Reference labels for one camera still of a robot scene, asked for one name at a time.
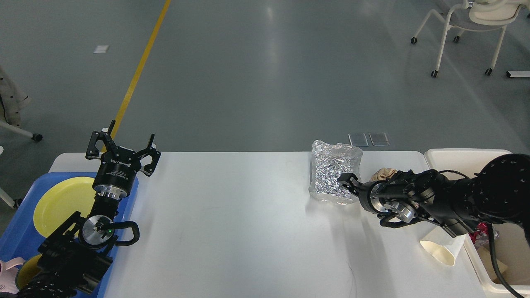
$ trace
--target yellow plate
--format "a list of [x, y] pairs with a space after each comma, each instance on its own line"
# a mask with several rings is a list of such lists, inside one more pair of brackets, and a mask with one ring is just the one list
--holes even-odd
[[39, 261], [40, 255], [36, 255], [33, 258], [27, 260], [22, 268], [16, 273], [15, 284], [16, 287], [20, 290], [25, 287], [34, 277], [40, 272], [40, 268], [37, 267], [37, 262]]
[[50, 236], [75, 211], [86, 217], [94, 204], [94, 178], [74, 177], [48, 190], [35, 207], [33, 224], [44, 237]]

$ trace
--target brown cloth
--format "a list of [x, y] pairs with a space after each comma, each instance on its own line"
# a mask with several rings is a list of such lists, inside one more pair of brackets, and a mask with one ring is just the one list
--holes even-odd
[[396, 169], [382, 168], [372, 175], [372, 177], [370, 178], [370, 181], [386, 180], [387, 178], [390, 179], [397, 172], [398, 171]]

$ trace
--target blue tray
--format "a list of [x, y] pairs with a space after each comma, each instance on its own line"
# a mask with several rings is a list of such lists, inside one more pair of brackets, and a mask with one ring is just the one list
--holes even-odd
[[[95, 176], [96, 173], [54, 172], [44, 174], [35, 180], [28, 191], [28, 194], [24, 198], [24, 201], [16, 211], [15, 216], [0, 238], [0, 260], [8, 261], [16, 257], [22, 257], [25, 260], [29, 260], [31, 257], [38, 255], [39, 252], [37, 249], [45, 238], [41, 236], [39, 232], [37, 232], [35, 226], [33, 225], [33, 212], [35, 211], [35, 207], [40, 198], [46, 193], [46, 191], [61, 181], [73, 177], [94, 178]], [[123, 222], [129, 220], [130, 214], [133, 211], [137, 189], [138, 179], [135, 179], [130, 195], [120, 202], [120, 205], [118, 206], [118, 215], [114, 218], [114, 221]], [[122, 233], [123, 230], [116, 232], [116, 235], [120, 237], [120, 240], [123, 240], [121, 239]], [[109, 257], [115, 259], [118, 250], [118, 247], [112, 248], [109, 253]], [[75, 295], [75, 297], [102, 298], [109, 282], [111, 270], [112, 265], [109, 270], [107, 270], [107, 273], [92, 294], [87, 295], [77, 291], [77, 295]]]

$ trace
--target chair leg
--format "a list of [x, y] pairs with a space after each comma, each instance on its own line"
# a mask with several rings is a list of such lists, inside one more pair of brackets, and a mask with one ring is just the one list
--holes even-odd
[[0, 120], [0, 128], [5, 128], [5, 129], [8, 129], [8, 130], [10, 130], [10, 131], [12, 131], [12, 132], [14, 132], [16, 134], [23, 135], [23, 136], [26, 136], [28, 138], [31, 138], [35, 142], [40, 142], [42, 140], [42, 135], [28, 132], [28, 131], [26, 131], [24, 129], [21, 129], [21, 128], [12, 126], [10, 124], [7, 124], [7, 123], [5, 123], [5, 122], [3, 122], [1, 120]]
[[0, 198], [9, 205], [9, 207], [15, 207], [15, 201], [2, 189], [0, 188]]
[[444, 26], [444, 34], [442, 34], [442, 37], [441, 37], [440, 52], [438, 53], [438, 60], [436, 61], [436, 68], [431, 73], [432, 77], [436, 77], [438, 75], [438, 71], [440, 70], [441, 55], [444, 53], [445, 39], [447, 38], [447, 32], [449, 31], [449, 29], [451, 29], [451, 27], [449, 26], [449, 22], [446, 22]]
[[502, 40], [504, 39], [504, 33], [506, 32], [506, 25], [502, 26], [499, 33], [499, 41], [497, 42], [497, 47], [495, 49], [495, 54], [493, 54], [493, 60], [491, 61], [490, 68], [486, 69], [485, 74], [490, 75], [493, 69], [495, 68], [495, 64], [497, 64], [497, 57], [499, 57], [500, 52], [500, 46], [502, 45]]
[[438, 13], [436, 10], [430, 10], [427, 15], [425, 16], [425, 18], [423, 19], [423, 22], [421, 22], [421, 25], [420, 27], [418, 28], [418, 30], [416, 31], [416, 33], [414, 33], [414, 37], [418, 37], [418, 35], [420, 34], [420, 31], [421, 29], [423, 29], [423, 26], [425, 26], [425, 23], [427, 23], [427, 21], [429, 20], [430, 16], [434, 13]]
[[462, 35], [464, 34], [464, 29], [460, 29], [460, 31], [458, 32], [458, 34], [455, 36], [455, 38], [453, 39], [453, 42], [454, 43], [458, 43], [460, 41], [460, 37], [462, 37]]

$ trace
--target chair wheel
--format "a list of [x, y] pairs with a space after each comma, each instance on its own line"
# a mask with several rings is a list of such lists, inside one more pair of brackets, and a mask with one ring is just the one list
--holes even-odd
[[22, 198], [20, 199], [16, 199], [15, 200], [15, 206], [13, 206], [13, 208], [19, 208], [20, 207], [20, 204], [22, 204]]
[[38, 143], [38, 142], [42, 141], [42, 135], [33, 134], [33, 137], [31, 137], [31, 139]]

